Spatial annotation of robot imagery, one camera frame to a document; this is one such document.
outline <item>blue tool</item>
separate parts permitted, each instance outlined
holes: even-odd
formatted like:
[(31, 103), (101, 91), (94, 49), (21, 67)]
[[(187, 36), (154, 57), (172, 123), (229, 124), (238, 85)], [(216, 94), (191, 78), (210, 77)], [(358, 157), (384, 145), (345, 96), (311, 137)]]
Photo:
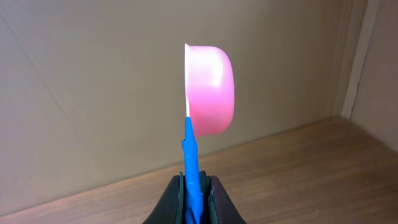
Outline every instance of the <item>blue tool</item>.
[(203, 213), (203, 196), (200, 188), (198, 145), (193, 134), (190, 117), (185, 118), (185, 139), (182, 141), (185, 162), (185, 223), (200, 224)]

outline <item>brown wooden surface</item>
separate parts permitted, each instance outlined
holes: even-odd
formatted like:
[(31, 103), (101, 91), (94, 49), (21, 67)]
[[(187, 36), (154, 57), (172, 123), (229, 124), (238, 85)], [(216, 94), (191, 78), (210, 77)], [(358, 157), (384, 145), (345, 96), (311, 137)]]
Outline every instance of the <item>brown wooden surface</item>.
[[(336, 118), (202, 157), (248, 223), (398, 223), (398, 157)], [(63, 198), (0, 223), (142, 223), (183, 165)]]

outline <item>beige wall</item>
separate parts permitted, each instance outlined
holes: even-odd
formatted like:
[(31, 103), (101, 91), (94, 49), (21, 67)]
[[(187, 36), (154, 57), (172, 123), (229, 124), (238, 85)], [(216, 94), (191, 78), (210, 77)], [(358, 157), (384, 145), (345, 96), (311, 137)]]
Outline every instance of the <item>beige wall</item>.
[(350, 9), (0, 1), (0, 214), (181, 161), (184, 43), (220, 47), (234, 70), (232, 125), (200, 154), (337, 114)]
[(398, 151), (398, 1), (380, 0), (352, 120)]

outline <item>pink cup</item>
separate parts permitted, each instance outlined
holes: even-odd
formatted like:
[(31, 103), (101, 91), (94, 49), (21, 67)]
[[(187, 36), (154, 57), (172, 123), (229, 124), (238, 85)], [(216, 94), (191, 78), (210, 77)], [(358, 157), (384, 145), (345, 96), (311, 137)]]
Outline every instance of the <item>pink cup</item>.
[(185, 94), (196, 136), (218, 134), (229, 126), (234, 78), (231, 62), (221, 49), (185, 44)]

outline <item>white trim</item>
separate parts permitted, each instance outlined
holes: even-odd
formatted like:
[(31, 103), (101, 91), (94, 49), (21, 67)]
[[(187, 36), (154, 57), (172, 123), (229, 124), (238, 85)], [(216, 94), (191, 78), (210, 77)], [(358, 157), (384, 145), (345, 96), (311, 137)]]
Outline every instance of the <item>white trim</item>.
[(358, 90), (366, 53), (368, 52), (369, 43), (372, 37), (374, 22), (376, 21), (377, 16), (377, 9), (379, 8), (379, 1), (380, 0), (368, 0), (366, 5), (361, 33), (359, 35), (358, 45), (355, 51), (353, 67), (349, 77), (346, 98), (344, 100), (343, 110), (341, 111), (341, 115), (348, 119), (351, 118), (351, 114), (353, 112), (356, 92)]

